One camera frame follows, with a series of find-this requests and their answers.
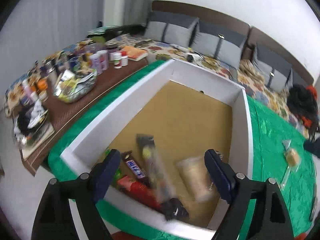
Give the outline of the grey pillow right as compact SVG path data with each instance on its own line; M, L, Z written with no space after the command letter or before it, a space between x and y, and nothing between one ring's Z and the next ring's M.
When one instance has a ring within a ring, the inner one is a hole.
M252 63L264 77L264 84L268 89L280 93L292 87L292 64L274 51L257 43L253 51Z

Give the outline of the clear bowl of packets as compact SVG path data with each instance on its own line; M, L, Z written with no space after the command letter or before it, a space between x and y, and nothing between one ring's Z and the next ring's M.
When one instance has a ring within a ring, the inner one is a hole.
M96 70L92 70L85 76L78 76L70 70L65 70L58 77L53 96L64 103L76 102L93 89L96 81Z

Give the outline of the dark long nut bar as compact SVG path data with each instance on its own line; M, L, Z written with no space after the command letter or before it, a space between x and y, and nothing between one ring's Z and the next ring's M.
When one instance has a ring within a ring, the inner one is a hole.
M161 160L160 153L157 151L154 137L147 134L137 134L136 141L157 202L169 201L176 196L176 191Z

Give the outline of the purple bottle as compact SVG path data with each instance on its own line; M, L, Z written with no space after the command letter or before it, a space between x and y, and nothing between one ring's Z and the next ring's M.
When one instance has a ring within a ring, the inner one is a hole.
M97 71L97 74L102 74L108 69L108 54L107 50L97 51L95 54L89 56L91 68Z

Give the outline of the black and orange clothes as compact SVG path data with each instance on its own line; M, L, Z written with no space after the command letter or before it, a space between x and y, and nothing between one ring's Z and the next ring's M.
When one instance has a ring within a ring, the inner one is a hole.
M316 133L319 133L318 94L312 85L304 87L294 84L289 89L287 106L290 112L302 122L308 130L309 140L314 142Z

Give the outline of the grey pillow middle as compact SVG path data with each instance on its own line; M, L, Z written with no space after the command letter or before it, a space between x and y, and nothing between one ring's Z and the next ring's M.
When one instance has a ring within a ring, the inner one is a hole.
M230 67L238 68L246 36L226 27L200 21L191 48Z

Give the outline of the beige cookie packet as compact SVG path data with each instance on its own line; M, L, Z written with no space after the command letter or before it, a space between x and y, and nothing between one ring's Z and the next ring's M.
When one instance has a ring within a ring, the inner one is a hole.
M204 157L178 160L175 166L181 180L177 191L180 197L191 198L199 203L220 197L204 164Z

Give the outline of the white cardboard box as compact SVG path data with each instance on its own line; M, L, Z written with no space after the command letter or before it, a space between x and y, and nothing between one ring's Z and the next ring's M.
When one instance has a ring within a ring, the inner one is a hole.
M193 64L160 65L104 109L61 154L75 173L89 172L107 147L140 158L136 135L149 134L186 206L191 205L176 162L223 154L234 171L253 173L249 105L240 85Z

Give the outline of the sandwich bread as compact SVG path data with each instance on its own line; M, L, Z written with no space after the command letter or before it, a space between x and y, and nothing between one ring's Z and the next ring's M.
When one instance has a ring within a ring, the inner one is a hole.
M296 172L301 163L301 158L297 150L291 147L291 140L283 140L282 145L285 149L284 156L289 167L291 167L293 172Z

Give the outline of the brown side table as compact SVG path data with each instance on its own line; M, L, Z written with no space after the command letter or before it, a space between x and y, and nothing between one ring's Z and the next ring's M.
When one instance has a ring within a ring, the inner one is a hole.
M54 133L44 140L39 147L26 159L22 159L23 166L35 176L36 171L47 158L50 149L62 137L62 135L82 116L85 111L94 105L114 86L121 83L140 69L148 65L147 59L140 61L129 61L123 68L115 69L112 64L102 74L97 76L96 84L82 98L73 103L64 103L49 94L44 105L49 110L49 120L53 126Z

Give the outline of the black small snack packet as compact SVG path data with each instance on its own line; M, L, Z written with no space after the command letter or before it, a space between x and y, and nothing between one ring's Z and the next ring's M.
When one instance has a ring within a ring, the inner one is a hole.
M182 220L189 217L188 211L178 198L171 198L162 202L160 208L166 220Z

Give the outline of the orange book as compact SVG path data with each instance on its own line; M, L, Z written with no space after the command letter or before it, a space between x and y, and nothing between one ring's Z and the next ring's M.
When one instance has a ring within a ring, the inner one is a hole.
M140 61L148 56L148 51L139 48L124 46L121 51L124 51L128 56L129 60Z

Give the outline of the red snack packet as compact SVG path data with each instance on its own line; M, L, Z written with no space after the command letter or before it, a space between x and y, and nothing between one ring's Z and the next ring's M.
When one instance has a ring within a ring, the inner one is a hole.
M161 207L157 202L153 191L144 184L136 181L130 176L124 176L117 180L118 187L123 190L129 197L148 206L149 208L160 211Z

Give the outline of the white pill bottle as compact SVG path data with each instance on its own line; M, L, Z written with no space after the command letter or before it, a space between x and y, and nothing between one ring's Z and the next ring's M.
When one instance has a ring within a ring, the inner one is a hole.
M121 59L122 59L121 52L116 52L113 54L113 65L115 69L120 69L122 67Z

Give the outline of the black snickers bar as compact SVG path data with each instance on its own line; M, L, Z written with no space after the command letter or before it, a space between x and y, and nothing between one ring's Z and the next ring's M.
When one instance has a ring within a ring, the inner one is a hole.
M139 165L138 161L133 157L132 151L126 151L121 153L121 159L126 166L135 175L135 178L147 187L150 187L150 180L146 172Z

